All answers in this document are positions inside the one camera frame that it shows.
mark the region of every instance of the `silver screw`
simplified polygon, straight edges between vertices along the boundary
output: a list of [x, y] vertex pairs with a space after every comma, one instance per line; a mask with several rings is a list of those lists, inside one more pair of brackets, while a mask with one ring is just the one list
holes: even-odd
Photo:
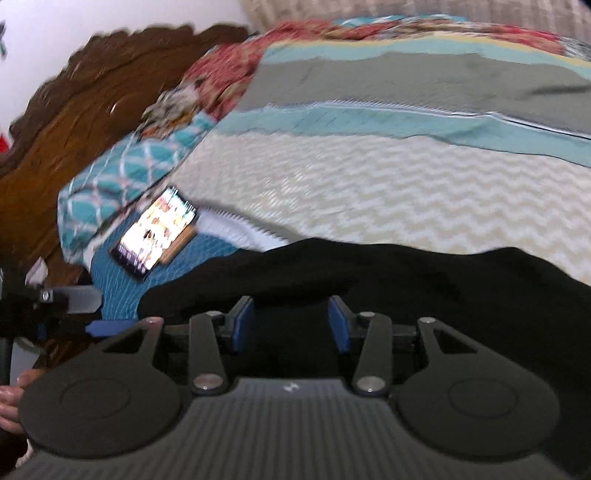
[[201, 374], [195, 377], [193, 385], [199, 390], [214, 390], [223, 385], [223, 378], [218, 374]]
[[386, 381], [383, 378], [374, 377], [373, 375], [366, 375], [357, 380], [357, 388], [367, 393], [379, 392], [385, 386]]

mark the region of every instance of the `zigzag pattern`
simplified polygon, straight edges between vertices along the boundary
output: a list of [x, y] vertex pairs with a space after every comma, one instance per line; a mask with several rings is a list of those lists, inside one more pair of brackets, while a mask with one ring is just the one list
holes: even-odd
[[591, 284], [591, 170], [558, 158], [426, 137], [213, 131], [172, 182], [304, 236], [454, 254], [513, 246]]

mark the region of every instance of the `white logo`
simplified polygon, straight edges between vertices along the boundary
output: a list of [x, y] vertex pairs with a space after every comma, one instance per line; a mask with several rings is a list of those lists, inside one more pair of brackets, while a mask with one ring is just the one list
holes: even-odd
[[283, 390], [289, 393], [293, 393], [296, 390], [299, 390], [300, 386], [297, 383], [290, 382], [288, 385], [283, 385]]

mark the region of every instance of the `carved wooden edge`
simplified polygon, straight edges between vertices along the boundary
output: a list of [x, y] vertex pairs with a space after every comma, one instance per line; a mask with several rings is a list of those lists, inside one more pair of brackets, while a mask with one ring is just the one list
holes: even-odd
[[119, 30], [109, 35], [95, 35], [72, 54], [61, 73], [45, 82], [35, 92], [25, 113], [10, 126], [14, 143], [0, 154], [0, 176], [15, 169], [33, 145], [38, 133], [51, 122], [62, 107], [77, 93], [87, 89], [105, 72], [156, 50], [189, 44], [237, 43], [246, 40], [245, 27], [214, 25], [199, 34], [193, 27], [150, 27], [129, 33]]

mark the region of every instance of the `brown wooden bed frame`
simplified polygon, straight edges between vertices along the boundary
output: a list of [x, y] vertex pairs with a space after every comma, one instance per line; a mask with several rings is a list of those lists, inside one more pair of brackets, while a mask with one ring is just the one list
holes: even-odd
[[23, 269], [43, 257], [50, 284], [75, 283], [82, 268], [64, 262], [57, 237], [59, 190], [133, 131], [144, 109], [209, 48], [246, 37], [246, 28], [231, 25], [92, 37], [10, 127], [14, 144], [0, 154], [0, 254]]

